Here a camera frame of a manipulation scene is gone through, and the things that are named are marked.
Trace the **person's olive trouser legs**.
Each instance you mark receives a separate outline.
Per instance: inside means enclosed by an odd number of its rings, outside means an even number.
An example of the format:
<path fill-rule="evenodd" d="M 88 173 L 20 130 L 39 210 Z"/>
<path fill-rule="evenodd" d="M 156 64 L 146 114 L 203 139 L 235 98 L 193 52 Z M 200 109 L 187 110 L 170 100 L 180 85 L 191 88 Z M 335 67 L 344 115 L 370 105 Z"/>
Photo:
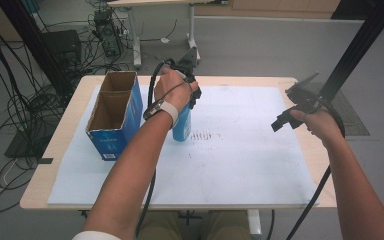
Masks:
<path fill-rule="evenodd" d="M 210 211 L 204 218 L 200 240 L 251 240 L 246 211 Z M 183 240 L 176 211 L 150 211 L 135 240 Z"/>

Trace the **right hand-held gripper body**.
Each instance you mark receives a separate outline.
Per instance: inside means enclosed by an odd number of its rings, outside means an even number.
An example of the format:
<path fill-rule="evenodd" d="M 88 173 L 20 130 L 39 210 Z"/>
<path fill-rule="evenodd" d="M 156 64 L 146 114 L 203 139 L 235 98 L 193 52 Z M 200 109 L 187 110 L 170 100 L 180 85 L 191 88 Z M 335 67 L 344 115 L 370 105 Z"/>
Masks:
<path fill-rule="evenodd" d="M 318 72 L 313 73 L 309 77 L 298 80 L 290 88 L 285 90 L 287 97 L 294 103 L 293 107 L 285 110 L 289 114 L 291 110 L 312 114 L 322 107 L 322 98 L 317 94 L 306 89 L 306 86 L 318 75 Z"/>

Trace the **white table mat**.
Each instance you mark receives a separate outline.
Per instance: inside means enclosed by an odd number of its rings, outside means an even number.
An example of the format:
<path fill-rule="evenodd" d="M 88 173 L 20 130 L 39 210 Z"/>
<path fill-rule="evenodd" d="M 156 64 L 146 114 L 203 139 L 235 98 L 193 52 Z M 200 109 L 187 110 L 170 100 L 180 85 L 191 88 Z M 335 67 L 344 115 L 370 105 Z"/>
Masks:
<path fill-rule="evenodd" d="M 295 132 L 271 124 L 285 108 L 276 87 L 205 86 L 189 138 L 165 140 L 153 209 L 298 208 L 315 191 Z"/>

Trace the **person's left hand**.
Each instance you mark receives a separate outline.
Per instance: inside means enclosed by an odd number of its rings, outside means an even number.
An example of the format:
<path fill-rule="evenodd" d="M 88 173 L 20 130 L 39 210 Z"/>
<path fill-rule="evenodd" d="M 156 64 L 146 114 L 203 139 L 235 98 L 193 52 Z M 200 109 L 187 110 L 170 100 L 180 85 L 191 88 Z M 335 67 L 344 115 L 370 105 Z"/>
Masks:
<path fill-rule="evenodd" d="M 163 68 L 154 88 L 154 98 L 173 105 L 178 112 L 189 103 L 190 97 L 198 89 L 197 81 L 185 82 L 181 76 L 170 68 Z"/>

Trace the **black box on floor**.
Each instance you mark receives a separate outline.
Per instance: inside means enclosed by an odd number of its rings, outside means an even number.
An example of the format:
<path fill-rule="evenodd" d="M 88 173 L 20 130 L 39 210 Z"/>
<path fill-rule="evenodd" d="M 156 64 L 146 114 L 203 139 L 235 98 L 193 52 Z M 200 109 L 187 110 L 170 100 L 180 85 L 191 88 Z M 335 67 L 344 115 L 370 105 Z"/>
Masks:
<path fill-rule="evenodd" d="M 43 40 L 57 61 L 64 67 L 80 64 L 81 41 L 75 30 L 45 32 Z"/>

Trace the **white shirt sleeve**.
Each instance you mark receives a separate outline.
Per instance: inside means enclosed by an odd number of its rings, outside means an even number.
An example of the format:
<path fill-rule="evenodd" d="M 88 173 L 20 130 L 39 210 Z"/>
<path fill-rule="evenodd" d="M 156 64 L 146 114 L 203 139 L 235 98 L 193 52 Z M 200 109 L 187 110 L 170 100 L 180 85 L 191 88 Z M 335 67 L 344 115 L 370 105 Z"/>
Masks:
<path fill-rule="evenodd" d="M 76 234 L 72 240 L 121 240 L 112 234 L 100 231 L 82 231 Z"/>

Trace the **black metal frame post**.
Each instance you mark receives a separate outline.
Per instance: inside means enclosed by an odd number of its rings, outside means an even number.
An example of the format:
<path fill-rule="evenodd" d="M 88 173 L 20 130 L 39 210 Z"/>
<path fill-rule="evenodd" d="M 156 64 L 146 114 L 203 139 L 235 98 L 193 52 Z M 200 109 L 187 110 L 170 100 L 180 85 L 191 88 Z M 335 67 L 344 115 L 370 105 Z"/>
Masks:
<path fill-rule="evenodd" d="M 0 8 L 48 77 L 56 93 L 62 99 L 68 100 L 71 98 L 74 89 L 65 78 L 65 74 L 56 58 L 45 44 L 42 33 L 34 18 L 26 10 L 22 0 L 0 0 Z"/>
<path fill-rule="evenodd" d="M 380 0 L 363 22 L 339 62 L 317 94 L 318 99 L 331 102 L 361 59 L 384 29 L 384 0 Z"/>

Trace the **grey wristband with black tracker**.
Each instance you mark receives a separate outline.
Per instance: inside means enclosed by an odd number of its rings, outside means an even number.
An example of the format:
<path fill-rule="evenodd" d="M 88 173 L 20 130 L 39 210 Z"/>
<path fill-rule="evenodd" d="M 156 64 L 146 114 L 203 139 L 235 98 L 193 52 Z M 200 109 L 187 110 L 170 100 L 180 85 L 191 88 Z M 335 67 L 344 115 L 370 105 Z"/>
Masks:
<path fill-rule="evenodd" d="M 178 121 L 179 111 L 174 105 L 165 100 L 157 100 L 152 103 L 143 113 L 143 119 L 147 121 L 161 111 L 170 115 L 172 119 L 171 127 L 174 127 Z"/>

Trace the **person's right hand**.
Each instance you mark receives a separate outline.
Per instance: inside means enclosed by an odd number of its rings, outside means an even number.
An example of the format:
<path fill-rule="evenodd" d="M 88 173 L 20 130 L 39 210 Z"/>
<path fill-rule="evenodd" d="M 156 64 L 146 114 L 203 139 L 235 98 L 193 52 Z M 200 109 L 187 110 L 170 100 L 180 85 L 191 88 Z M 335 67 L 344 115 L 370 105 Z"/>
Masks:
<path fill-rule="evenodd" d="M 318 137 L 326 148 L 345 141 L 333 116 L 325 108 L 321 108 L 315 113 L 292 110 L 290 115 L 305 123 L 307 129 Z"/>

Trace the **blue cardboard box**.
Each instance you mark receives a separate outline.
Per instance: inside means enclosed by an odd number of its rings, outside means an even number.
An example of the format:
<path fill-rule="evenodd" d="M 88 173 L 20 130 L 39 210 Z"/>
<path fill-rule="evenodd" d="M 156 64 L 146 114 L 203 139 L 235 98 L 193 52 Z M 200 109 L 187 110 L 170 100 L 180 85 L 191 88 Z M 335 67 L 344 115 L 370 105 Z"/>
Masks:
<path fill-rule="evenodd" d="M 105 161 L 115 161 L 140 128 L 143 101 L 137 73 L 108 73 L 86 126 L 86 133 Z"/>

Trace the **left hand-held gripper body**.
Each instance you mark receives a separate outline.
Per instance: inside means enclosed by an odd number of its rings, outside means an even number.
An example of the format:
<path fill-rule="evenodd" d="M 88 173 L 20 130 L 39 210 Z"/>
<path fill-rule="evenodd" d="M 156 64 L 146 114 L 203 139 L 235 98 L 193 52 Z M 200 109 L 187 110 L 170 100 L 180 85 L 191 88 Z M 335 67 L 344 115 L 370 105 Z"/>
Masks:
<path fill-rule="evenodd" d="M 192 83 L 195 80 L 194 68 L 198 64 L 198 50 L 196 47 L 190 48 L 177 62 L 170 67 L 177 71 L 183 80 Z"/>

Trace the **white table leg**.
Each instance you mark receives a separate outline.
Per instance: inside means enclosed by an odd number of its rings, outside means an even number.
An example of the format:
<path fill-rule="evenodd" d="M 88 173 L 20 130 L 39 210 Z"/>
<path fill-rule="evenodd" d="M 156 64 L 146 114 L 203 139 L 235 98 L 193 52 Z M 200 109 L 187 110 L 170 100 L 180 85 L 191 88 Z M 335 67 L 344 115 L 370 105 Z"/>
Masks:
<path fill-rule="evenodd" d="M 249 209 L 247 211 L 248 225 L 252 240 L 262 240 L 262 230 L 260 214 L 258 210 Z"/>

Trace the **white-legged desk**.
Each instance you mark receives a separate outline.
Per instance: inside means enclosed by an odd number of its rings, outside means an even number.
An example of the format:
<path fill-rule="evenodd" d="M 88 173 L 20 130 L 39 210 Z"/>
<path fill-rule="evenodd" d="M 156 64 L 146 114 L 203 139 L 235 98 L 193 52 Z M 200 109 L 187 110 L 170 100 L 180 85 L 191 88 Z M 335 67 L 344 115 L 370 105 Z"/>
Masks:
<path fill-rule="evenodd" d="M 215 0 L 113 0 L 107 5 L 111 8 L 122 8 L 127 12 L 130 32 L 132 35 L 133 66 L 140 69 L 142 66 L 142 53 L 140 38 L 136 33 L 133 8 L 137 6 L 158 6 L 158 5 L 187 5 L 189 12 L 189 30 L 186 39 L 190 49 L 198 49 L 195 41 L 195 6 L 197 4 L 208 4 Z"/>

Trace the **blue bottle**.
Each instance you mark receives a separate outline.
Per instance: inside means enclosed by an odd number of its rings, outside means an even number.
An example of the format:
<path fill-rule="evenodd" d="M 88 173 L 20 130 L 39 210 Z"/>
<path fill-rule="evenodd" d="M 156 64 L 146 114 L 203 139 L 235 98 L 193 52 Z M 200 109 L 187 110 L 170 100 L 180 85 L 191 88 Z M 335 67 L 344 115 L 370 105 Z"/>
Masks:
<path fill-rule="evenodd" d="M 184 142 L 188 139 L 191 132 L 191 109 L 186 105 L 179 113 L 177 124 L 172 129 L 173 139 Z"/>

